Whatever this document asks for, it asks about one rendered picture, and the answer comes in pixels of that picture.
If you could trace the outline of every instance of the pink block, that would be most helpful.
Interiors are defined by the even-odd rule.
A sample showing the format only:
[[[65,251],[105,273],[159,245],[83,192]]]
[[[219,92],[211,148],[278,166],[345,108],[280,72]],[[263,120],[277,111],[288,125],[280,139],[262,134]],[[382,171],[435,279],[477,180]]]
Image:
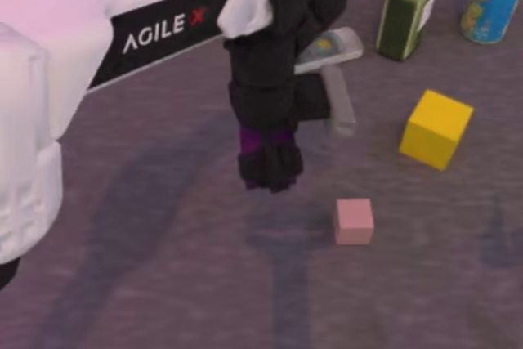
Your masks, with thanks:
[[[374,232],[369,199],[339,199],[335,217],[336,244],[369,244]]]

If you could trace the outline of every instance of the cube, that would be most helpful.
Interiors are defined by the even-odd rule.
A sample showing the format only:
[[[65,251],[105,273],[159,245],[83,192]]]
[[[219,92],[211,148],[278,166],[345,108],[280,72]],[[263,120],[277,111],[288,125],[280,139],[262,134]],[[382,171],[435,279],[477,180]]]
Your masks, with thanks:
[[[474,109],[432,90],[423,94],[409,122],[400,152],[445,170],[458,147]]]
[[[369,244],[374,232],[374,219],[370,200],[338,200],[334,222],[336,244]]]

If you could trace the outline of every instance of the black label band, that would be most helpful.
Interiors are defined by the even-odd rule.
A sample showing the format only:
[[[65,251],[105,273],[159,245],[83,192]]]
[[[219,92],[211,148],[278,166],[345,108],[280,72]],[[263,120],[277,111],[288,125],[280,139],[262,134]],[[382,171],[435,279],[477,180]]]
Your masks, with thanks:
[[[114,16],[113,42],[90,89],[220,34],[227,0],[163,0]]]

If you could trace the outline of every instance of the green bottle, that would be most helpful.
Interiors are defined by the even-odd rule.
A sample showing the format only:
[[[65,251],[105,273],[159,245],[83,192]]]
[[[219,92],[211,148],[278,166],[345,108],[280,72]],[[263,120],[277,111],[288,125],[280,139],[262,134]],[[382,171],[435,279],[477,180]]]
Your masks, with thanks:
[[[435,0],[385,0],[376,43],[378,53],[403,61],[419,44]]]

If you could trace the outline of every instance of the yellow cube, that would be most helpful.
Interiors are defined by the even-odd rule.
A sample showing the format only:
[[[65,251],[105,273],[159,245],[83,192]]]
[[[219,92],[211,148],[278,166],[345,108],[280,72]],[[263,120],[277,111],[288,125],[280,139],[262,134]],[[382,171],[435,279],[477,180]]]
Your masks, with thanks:
[[[458,147],[474,109],[432,90],[409,118],[400,152],[441,171]]]

